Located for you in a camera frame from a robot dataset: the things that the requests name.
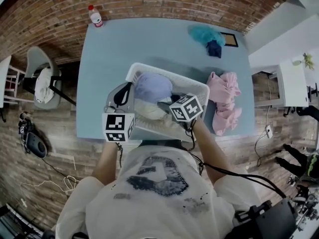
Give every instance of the pink clothing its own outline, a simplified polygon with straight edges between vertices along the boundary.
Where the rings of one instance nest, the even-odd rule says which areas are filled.
[[[212,72],[207,85],[210,88],[209,99],[217,104],[213,118],[213,129],[216,135],[223,135],[227,128],[230,127],[233,130],[237,126],[238,117],[242,113],[241,108],[235,108],[234,97],[241,94],[237,75],[230,72],[218,77]]]

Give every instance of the white t-shirt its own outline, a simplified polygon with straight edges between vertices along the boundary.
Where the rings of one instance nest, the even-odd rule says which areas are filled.
[[[214,187],[186,151],[143,146],[131,151],[118,179],[104,186],[83,179],[65,204],[57,239],[223,239],[235,210],[260,205],[251,182],[224,176]]]

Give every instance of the brick wall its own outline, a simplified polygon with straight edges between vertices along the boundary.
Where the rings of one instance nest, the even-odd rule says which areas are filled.
[[[17,0],[0,17],[0,59],[12,54],[26,65],[38,45],[57,63],[78,61],[87,24],[87,6],[103,19],[164,17],[211,23],[247,32],[285,0]]]

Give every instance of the black strap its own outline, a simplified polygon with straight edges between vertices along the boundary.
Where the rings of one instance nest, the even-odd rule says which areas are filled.
[[[117,107],[119,106],[124,106],[126,105],[126,103],[129,100],[129,94],[130,94],[130,90],[131,90],[131,82],[128,82],[120,91],[118,91],[115,95],[114,95],[114,103],[117,105]]]
[[[72,236],[72,239],[89,239],[89,237],[82,232],[78,232]]]

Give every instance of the white cable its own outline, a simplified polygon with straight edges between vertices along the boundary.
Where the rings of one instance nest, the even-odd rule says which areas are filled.
[[[271,100],[271,90],[270,90],[270,87],[269,87],[269,76],[267,76],[267,86],[268,86],[268,90],[269,90],[269,100]],[[265,129],[263,130],[266,131],[266,127],[268,126],[268,112],[269,112],[269,109],[270,109],[270,106],[268,106],[268,109],[267,109],[267,113],[266,113],[266,126],[265,126]],[[259,142],[259,140],[263,137],[265,137],[267,135],[267,132],[266,134],[264,135],[260,135],[259,138],[257,139],[257,141],[255,142],[255,152],[256,152],[256,155],[258,156],[258,160],[257,160],[257,166],[260,166],[261,165],[261,156],[258,154],[257,152],[257,143]]]
[[[39,185],[31,185],[31,184],[28,184],[28,183],[25,183],[25,182],[21,182],[20,183],[20,190],[22,192],[22,194],[24,195],[24,197],[26,198],[24,192],[22,191],[22,188],[21,188],[21,185],[22,184],[25,184],[25,185],[28,185],[28,186],[31,186],[31,187],[39,187],[41,186],[42,184],[44,184],[45,182],[51,182],[53,184],[55,184],[56,186],[58,186],[60,188],[60,190],[62,190],[63,192],[69,192],[69,191],[73,191],[75,189],[75,186],[76,186],[76,182],[80,182],[79,180],[75,179],[73,176],[71,175],[68,175],[66,177],[63,178],[63,181],[64,181],[64,184],[65,186],[67,187],[68,190],[64,190],[62,189],[58,184],[56,184],[55,182],[53,181],[43,181],[42,183],[40,183]]]
[[[271,90],[269,87],[269,76],[267,77],[267,86],[268,86],[268,90],[269,90],[269,100],[271,100]],[[270,106],[268,106],[268,110],[267,110],[267,114],[266,114],[266,126],[268,126],[268,112],[269,112]]]
[[[76,171],[76,166],[75,166],[75,159],[74,159],[74,156],[72,156],[72,158],[73,158],[74,170]]]

